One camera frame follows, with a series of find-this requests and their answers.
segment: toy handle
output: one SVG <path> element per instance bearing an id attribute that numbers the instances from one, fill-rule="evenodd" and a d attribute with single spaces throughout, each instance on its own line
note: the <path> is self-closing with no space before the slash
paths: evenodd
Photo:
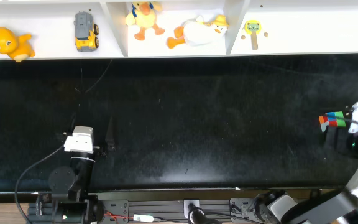
<path id="1" fill-rule="evenodd" d="M 256 38 L 255 31 L 252 31 L 251 33 L 251 43 L 252 43 L 252 50 L 258 50 L 258 40 Z"/>

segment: black tabletop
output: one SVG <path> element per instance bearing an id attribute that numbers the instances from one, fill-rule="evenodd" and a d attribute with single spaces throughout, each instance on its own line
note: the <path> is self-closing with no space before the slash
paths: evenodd
<path id="1" fill-rule="evenodd" d="M 337 187 L 358 160 L 322 147 L 318 116 L 358 101 L 357 55 L 0 62 L 0 192 L 75 122 L 117 148 L 91 188 Z M 21 190 L 46 190 L 59 152 Z"/>

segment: yellow duck plush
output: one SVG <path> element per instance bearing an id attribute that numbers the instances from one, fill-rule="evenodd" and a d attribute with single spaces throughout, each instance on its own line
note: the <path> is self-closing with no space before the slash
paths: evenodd
<path id="1" fill-rule="evenodd" d="M 35 52 L 27 40 L 31 34 L 16 36 L 7 28 L 0 27 L 0 53 L 7 54 L 16 62 L 21 62 L 28 57 L 34 57 Z"/>
<path id="2" fill-rule="evenodd" d="M 137 40 L 146 39 L 145 33 L 148 28 L 153 28 L 156 35 L 165 32 L 165 29 L 159 28 L 155 23 L 157 15 L 154 9 L 161 12 L 161 4 L 157 2 L 132 2 L 132 12 L 126 17 L 125 23 L 128 26 L 136 24 L 140 27 L 140 32 L 134 36 Z"/>

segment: metal bracket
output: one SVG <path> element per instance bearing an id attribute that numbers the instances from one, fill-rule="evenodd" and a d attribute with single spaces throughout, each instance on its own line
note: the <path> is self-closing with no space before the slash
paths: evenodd
<path id="1" fill-rule="evenodd" d="M 113 217 L 104 217 L 100 224 L 127 224 L 129 216 L 129 202 L 128 200 L 102 200 L 104 211 L 109 211 L 113 215 L 118 215 L 117 221 Z"/>
<path id="2" fill-rule="evenodd" d="M 230 215 L 233 215 L 235 217 L 248 217 L 248 219 L 256 222 L 261 222 L 256 216 L 255 216 L 255 209 L 253 208 L 252 202 L 253 198 L 232 198 L 230 199 Z M 245 220 L 240 220 L 236 218 L 231 218 L 231 221 L 233 223 L 249 223 Z"/>
<path id="3" fill-rule="evenodd" d="M 184 200 L 183 201 L 183 214 L 185 218 L 189 218 L 189 205 L 193 204 L 196 207 L 200 207 L 200 200 Z"/>

